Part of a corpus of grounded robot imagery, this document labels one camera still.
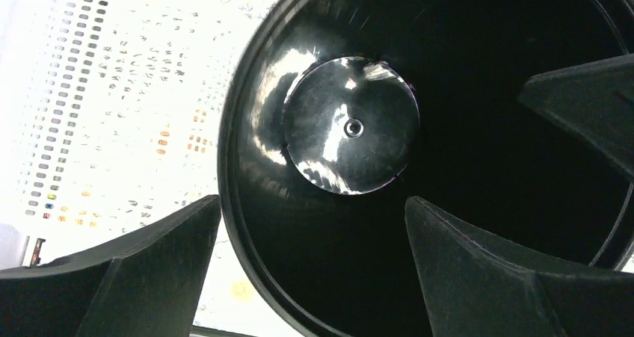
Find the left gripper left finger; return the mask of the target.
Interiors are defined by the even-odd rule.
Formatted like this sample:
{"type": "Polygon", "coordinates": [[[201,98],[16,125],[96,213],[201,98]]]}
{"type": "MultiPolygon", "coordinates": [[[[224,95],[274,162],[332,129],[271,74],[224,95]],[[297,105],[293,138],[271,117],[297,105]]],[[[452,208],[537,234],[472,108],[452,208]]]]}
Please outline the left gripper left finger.
{"type": "Polygon", "coordinates": [[[188,336],[221,219],[210,195],[50,263],[1,272],[3,336],[188,336]]]}

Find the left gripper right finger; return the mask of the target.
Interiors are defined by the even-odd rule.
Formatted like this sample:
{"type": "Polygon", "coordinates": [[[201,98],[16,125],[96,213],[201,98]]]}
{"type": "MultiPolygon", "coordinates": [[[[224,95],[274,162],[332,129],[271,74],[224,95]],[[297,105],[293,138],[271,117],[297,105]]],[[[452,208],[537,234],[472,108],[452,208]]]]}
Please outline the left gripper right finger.
{"type": "Polygon", "coordinates": [[[540,253],[420,197],[407,235],[434,336],[631,336],[633,275],[540,253]]]}

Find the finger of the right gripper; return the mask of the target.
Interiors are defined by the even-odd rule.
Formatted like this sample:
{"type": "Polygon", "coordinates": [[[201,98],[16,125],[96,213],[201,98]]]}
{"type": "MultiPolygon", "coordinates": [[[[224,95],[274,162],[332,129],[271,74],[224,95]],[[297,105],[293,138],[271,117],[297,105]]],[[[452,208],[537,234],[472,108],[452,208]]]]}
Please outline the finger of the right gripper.
{"type": "Polygon", "coordinates": [[[633,55],[531,77],[520,103],[599,150],[633,180],[633,55]]]}

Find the black round bucket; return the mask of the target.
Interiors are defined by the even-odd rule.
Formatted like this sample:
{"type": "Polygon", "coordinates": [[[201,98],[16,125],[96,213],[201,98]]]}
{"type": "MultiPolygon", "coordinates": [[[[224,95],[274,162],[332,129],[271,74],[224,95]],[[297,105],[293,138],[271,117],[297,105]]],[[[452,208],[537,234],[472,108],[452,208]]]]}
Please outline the black round bucket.
{"type": "Polygon", "coordinates": [[[633,53],[633,0],[277,0],[227,94],[218,183],[255,289],[313,336],[430,336],[411,197],[621,270],[633,175],[519,101],[633,53]]]}

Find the white perforated basket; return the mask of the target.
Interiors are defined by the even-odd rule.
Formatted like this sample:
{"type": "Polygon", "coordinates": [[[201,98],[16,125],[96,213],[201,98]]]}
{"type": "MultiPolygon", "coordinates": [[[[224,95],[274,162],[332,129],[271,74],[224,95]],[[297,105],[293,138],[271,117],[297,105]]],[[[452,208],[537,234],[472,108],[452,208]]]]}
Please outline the white perforated basket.
{"type": "Polygon", "coordinates": [[[221,110],[276,0],[1,0],[1,267],[218,191],[221,110]]]}

